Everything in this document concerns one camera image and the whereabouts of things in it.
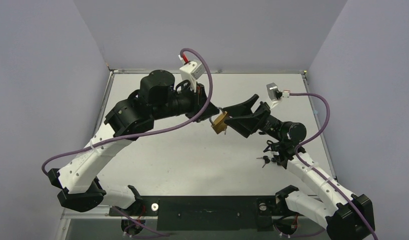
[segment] brass padlock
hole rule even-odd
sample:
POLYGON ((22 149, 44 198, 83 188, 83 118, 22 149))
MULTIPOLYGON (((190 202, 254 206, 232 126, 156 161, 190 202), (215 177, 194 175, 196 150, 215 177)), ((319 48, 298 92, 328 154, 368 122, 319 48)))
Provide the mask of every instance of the brass padlock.
POLYGON ((228 125, 225 124, 225 119, 228 118, 228 112, 224 111, 221 113, 213 122, 212 122, 212 128, 215 131, 216 134, 220 134, 222 132, 227 131, 228 125))

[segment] gray wall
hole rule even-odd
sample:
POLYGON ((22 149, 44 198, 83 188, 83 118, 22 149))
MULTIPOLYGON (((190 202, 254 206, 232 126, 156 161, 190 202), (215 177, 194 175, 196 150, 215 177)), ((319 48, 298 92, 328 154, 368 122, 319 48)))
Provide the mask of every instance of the gray wall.
POLYGON ((71 0, 0 1, 1 240, 54 238, 63 209, 40 166, 86 143, 108 76, 71 0))
POLYGON ((74 0, 111 69, 306 70, 347 0, 74 0))
POLYGON ((348 0, 308 73, 339 181, 373 200, 382 239, 409 240, 409 0, 348 0))

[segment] key in padlock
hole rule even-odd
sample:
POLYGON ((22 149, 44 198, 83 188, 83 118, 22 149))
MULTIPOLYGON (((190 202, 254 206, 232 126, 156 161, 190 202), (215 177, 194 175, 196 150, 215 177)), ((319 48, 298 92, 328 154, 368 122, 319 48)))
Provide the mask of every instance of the key in padlock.
POLYGON ((228 125, 225 124, 225 119, 228 118, 228 112, 224 111, 221 113, 213 122, 212 122, 212 128, 215 131, 216 134, 220 134, 225 131, 225 134, 227 133, 227 127, 228 125))

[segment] wall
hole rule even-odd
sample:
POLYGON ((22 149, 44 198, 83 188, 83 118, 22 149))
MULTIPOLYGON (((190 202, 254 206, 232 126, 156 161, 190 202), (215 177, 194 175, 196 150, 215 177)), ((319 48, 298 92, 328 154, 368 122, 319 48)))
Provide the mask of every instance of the wall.
POLYGON ((74 0, 111 69, 306 70, 347 0, 74 0))
POLYGON ((381 239, 408 240, 409 0, 348 0, 308 73, 339 181, 372 199, 381 239))
POLYGON ((40 167, 91 136, 108 76, 71 0, 0 1, 0 239, 54 239, 63 209, 40 167))

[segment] gray floor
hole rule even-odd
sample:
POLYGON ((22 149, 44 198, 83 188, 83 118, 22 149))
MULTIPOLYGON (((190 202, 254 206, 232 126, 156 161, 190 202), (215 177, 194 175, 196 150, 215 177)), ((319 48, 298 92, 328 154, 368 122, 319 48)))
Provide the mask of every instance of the gray floor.
MULTIPOLYGON (((148 220, 147 225, 156 229, 157 220, 148 220)), ((303 219, 299 222, 296 234, 310 234, 320 228, 316 223, 303 219)), ((276 231, 257 232, 255 229, 239 231, 174 231, 170 232, 170 240, 274 240, 280 239, 276 231)), ((139 236, 148 236, 148 232, 141 232, 139 236)), ((127 240, 122 237, 120 219, 73 219, 67 232, 66 240, 127 240)), ((306 240, 329 240, 326 232, 318 236, 300 238, 306 240)))

